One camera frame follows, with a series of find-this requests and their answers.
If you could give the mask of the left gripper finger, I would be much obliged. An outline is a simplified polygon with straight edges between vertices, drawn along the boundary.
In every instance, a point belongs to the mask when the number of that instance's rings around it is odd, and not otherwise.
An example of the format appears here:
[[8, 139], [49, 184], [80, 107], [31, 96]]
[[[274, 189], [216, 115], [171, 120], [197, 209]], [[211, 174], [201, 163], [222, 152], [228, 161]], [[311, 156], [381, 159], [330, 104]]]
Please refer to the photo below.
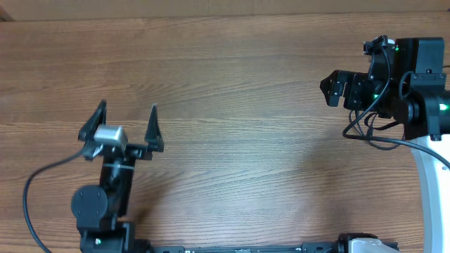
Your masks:
[[165, 145], [158, 124], [158, 105], [156, 103], [152, 104], [144, 141], [148, 144], [149, 150], [161, 153], [164, 151]]
[[87, 120], [84, 126], [79, 130], [78, 140], [79, 141], [88, 141], [94, 139], [94, 134], [96, 133], [97, 128], [106, 124], [106, 105], [107, 102], [102, 100], [92, 116]]

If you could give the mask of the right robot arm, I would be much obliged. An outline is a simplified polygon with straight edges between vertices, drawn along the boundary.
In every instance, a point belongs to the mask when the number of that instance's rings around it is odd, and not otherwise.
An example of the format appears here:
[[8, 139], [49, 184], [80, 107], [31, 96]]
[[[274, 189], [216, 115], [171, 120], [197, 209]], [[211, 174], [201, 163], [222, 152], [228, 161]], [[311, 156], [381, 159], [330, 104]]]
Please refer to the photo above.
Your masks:
[[424, 252], [449, 251], [449, 90], [441, 37], [364, 42], [368, 72], [335, 70], [319, 85], [326, 103], [344, 98], [342, 135], [379, 150], [410, 147], [423, 207]]

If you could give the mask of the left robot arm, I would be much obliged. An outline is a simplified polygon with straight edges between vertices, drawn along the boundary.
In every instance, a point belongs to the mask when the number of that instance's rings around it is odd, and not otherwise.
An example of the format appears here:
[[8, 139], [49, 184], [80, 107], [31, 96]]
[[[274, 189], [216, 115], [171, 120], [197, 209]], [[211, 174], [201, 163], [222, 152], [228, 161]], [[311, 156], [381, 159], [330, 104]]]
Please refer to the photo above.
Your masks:
[[127, 214], [131, 187], [138, 160], [151, 160], [164, 151], [158, 125], [158, 106], [151, 107], [144, 144], [128, 142], [122, 126], [106, 124], [106, 102], [79, 130], [84, 142], [82, 156], [89, 161], [102, 157], [97, 185], [79, 188], [72, 196], [71, 210], [77, 220], [82, 252], [152, 252], [149, 240], [135, 237], [135, 225], [120, 221]]

